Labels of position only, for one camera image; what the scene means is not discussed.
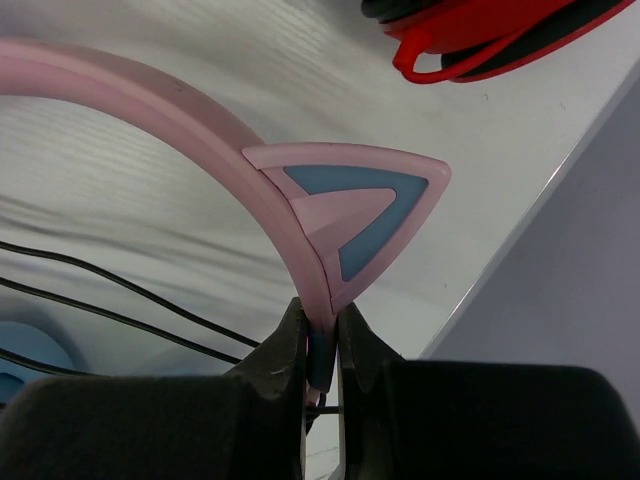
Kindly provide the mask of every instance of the blue cat ear insert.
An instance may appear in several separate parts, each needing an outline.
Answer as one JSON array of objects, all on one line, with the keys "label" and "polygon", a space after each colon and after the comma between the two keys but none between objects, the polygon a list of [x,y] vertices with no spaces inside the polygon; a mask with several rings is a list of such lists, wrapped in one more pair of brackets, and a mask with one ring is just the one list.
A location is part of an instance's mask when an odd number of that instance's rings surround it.
[{"label": "blue cat ear insert", "polygon": [[386,245],[429,186],[425,178],[366,167],[297,165],[284,171],[309,195],[371,188],[395,190],[395,201],[338,250],[345,282],[360,273]]}]

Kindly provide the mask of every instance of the light blue object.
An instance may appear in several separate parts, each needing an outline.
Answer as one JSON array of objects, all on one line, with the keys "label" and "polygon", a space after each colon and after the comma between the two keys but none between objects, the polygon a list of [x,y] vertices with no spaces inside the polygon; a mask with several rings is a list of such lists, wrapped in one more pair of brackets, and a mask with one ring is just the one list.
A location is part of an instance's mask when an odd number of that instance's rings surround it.
[{"label": "light blue object", "polygon": [[297,165],[284,170],[309,195],[369,188],[395,190],[396,200],[338,251],[345,282],[352,280],[384,247],[429,185],[424,178],[375,168]]},{"label": "light blue object", "polygon": [[[0,321],[0,348],[37,362],[75,369],[67,352],[55,340],[24,323]],[[48,376],[0,359],[0,403],[9,403],[25,384]]]}]

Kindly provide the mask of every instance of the gray wall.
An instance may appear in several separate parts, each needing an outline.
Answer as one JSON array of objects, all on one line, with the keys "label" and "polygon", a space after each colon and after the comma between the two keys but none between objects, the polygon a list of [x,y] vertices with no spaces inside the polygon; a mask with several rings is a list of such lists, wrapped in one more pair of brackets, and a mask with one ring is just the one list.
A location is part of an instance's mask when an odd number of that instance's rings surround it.
[{"label": "gray wall", "polygon": [[580,365],[640,427],[640,84],[431,358]]}]

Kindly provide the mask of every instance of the pink headband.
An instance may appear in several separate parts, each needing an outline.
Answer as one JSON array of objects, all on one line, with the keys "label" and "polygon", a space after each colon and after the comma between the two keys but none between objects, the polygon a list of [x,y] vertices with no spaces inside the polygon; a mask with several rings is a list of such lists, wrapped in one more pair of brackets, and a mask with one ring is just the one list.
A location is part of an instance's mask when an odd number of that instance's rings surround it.
[{"label": "pink headband", "polygon": [[173,146],[253,215],[318,333],[418,231],[450,179],[437,160],[384,148],[265,145],[211,98],[142,63],[72,45],[0,40],[0,94],[46,97],[120,118]]}]

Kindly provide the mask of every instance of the red object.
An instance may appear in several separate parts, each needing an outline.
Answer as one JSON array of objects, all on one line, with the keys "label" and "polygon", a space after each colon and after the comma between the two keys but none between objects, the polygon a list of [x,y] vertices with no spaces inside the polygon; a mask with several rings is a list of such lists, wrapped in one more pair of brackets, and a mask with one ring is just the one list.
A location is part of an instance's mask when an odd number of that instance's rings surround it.
[{"label": "red object", "polygon": [[[606,15],[584,25],[561,41],[540,48],[501,68],[482,75],[459,78],[507,48],[545,18],[576,0],[443,0],[442,3],[396,21],[382,24],[383,30],[401,41],[393,65],[413,83],[429,84],[445,80],[470,82],[518,68],[566,45],[629,6],[622,0]],[[423,53],[447,54],[467,48],[487,46],[438,72],[416,72]]]}]

